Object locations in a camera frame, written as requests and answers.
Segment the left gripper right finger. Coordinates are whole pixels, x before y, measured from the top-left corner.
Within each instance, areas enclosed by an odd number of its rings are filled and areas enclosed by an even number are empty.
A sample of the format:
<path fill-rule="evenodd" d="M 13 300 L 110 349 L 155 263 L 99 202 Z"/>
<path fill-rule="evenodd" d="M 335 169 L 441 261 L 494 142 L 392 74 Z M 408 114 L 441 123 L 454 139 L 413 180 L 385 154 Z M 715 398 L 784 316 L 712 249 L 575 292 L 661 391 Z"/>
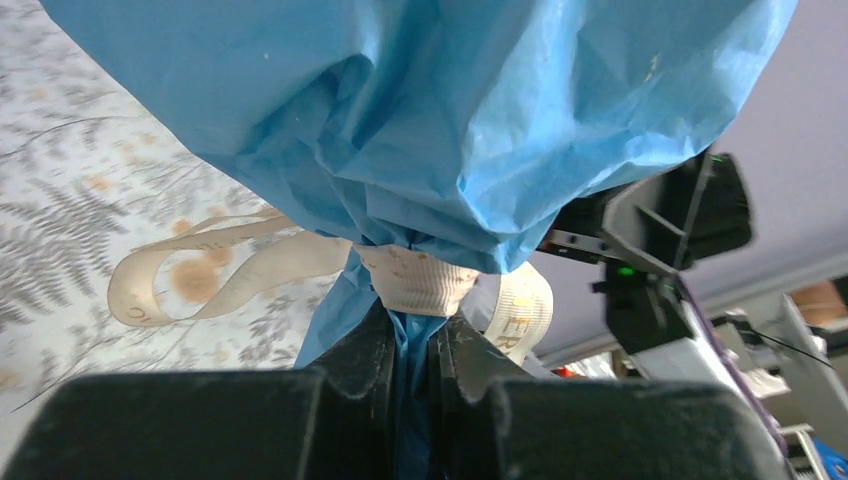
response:
<path fill-rule="evenodd" d="M 433 450 L 451 479 L 787 479 L 780 450 L 729 389 L 541 379 L 464 319 L 428 344 Z"/>

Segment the flower bouquet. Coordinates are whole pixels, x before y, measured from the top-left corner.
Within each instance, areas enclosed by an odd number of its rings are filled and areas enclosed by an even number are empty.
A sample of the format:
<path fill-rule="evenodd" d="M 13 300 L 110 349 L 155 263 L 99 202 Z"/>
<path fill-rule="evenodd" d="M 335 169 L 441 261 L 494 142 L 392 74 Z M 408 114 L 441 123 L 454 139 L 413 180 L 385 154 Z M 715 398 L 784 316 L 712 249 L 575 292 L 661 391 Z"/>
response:
<path fill-rule="evenodd" d="M 390 295 L 390 247 L 524 263 L 570 201 L 733 122 L 792 1 L 46 1 L 194 155 L 351 241 L 307 364 Z"/>

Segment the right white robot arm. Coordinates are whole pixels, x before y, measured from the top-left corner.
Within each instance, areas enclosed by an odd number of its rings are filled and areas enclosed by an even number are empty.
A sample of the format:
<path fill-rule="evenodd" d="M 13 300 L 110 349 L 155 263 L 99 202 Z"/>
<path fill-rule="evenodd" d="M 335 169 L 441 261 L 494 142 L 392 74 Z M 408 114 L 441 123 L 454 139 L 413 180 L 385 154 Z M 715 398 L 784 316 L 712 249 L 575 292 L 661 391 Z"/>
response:
<path fill-rule="evenodd" d="M 615 388 L 599 425 L 576 428 L 555 464 L 568 479 L 843 479 L 847 450 L 820 425 L 779 429 L 682 280 L 753 237 L 729 154 L 563 207 L 545 253 L 602 263 L 592 289 L 641 380 Z"/>

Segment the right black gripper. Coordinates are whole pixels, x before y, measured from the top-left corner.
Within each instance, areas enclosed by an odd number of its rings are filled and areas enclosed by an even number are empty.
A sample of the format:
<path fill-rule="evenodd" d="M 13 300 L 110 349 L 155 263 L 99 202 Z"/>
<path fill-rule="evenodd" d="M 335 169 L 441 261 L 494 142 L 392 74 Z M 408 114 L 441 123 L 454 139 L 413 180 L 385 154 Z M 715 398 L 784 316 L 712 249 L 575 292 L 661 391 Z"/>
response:
<path fill-rule="evenodd" d="M 571 201 L 538 249 L 674 275 L 698 260 L 740 249 L 753 236 L 735 157 L 705 150 L 667 172 Z"/>

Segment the cream printed ribbon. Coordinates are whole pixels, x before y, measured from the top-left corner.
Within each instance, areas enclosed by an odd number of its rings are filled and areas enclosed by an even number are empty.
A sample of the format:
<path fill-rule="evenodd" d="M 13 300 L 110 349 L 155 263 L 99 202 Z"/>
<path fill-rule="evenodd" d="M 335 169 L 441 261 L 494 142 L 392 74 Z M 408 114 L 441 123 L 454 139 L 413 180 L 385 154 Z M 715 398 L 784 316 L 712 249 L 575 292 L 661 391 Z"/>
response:
<path fill-rule="evenodd" d="M 294 227 L 270 208 L 250 215 L 222 216 L 167 240 L 134 250 L 115 268 L 107 291 L 108 307 L 121 323 L 157 327 L 173 323 L 154 293 L 160 266 L 178 251 L 218 251 Z M 193 319 L 230 313 L 255 295 L 279 285 L 339 272 L 350 251 L 348 240 L 301 231 L 249 257 L 226 283 L 203 302 Z M 457 312 L 479 273 L 431 255 L 399 246 L 355 249 L 364 261 L 384 304 L 393 311 L 446 317 Z M 553 293 L 547 280 L 529 263 L 502 276 L 485 338 L 516 364 L 541 341 L 553 316 Z"/>

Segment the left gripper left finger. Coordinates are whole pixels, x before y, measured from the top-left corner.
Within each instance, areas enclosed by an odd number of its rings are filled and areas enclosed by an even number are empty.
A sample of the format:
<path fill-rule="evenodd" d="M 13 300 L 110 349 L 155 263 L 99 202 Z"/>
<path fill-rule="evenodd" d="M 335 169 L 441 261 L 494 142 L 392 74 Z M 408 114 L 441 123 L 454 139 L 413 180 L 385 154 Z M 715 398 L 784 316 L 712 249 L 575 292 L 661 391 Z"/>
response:
<path fill-rule="evenodd" d="M 8 479 L 390 479 L 395 340 L 381 304 L 304 369 L 84 376 Z"/>

